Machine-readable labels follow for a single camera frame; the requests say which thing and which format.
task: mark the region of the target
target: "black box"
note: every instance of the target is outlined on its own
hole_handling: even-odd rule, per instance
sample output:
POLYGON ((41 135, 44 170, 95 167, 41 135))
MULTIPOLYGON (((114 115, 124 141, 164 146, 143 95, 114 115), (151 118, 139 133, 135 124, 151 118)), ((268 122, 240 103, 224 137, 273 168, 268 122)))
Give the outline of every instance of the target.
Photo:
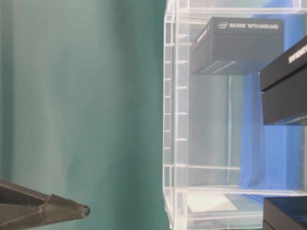
POLYGON ((306 230, 307 196, 264 198, 264 230, 306 230))
POLYGON ((307 125, 307 36, 260 71, 265 125, 307 125))
POLYGON ((283 52, 283 20, 212 17, 191 46, 192 74, 245 75, 283 52))

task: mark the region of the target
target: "white paper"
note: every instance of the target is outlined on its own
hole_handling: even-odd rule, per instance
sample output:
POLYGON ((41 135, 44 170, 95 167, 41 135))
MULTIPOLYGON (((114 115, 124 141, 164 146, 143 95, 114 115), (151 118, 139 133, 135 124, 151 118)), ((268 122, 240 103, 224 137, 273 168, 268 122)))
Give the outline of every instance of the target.
POLYGON ((230 200, 221 193, 199 193, 188 195, 192 212, 237 211, 230 200))

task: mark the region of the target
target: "intel logo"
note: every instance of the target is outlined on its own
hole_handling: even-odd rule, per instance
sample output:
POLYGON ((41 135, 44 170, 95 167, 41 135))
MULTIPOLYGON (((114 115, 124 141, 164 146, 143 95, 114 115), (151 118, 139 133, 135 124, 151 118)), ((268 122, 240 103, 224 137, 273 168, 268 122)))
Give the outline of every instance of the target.
POLYGON ((219 23, 219 28, 220 28, 220 29, 225 29, 225 28, 227 28, 227 26, 228 26, 228 23, 227 23, 227 22, 219 23))

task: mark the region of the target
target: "teal curtain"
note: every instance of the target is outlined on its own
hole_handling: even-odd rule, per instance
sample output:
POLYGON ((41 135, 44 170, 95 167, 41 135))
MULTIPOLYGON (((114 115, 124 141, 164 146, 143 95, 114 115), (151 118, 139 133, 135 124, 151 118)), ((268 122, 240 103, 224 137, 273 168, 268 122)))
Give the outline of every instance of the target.
POLYGON ((1 176, 91 207, 41 229, 166 230, 165 0, 0 0, 1 176))

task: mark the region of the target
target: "transparent acrylic container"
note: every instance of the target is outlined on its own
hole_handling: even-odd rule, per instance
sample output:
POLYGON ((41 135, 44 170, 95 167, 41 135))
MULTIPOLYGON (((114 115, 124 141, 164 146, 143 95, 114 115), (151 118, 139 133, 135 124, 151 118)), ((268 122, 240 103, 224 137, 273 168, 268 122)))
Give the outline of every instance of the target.
POLYGON ((285 51, 306 34, 306 7, 307 0, 167 1, 163 196, 171 229, 262 228, 263 207, 252 197, 307 195, 305 128, 263 125, 258 71, 191 73, 191 47, 212 17, 282 19, 285 51))

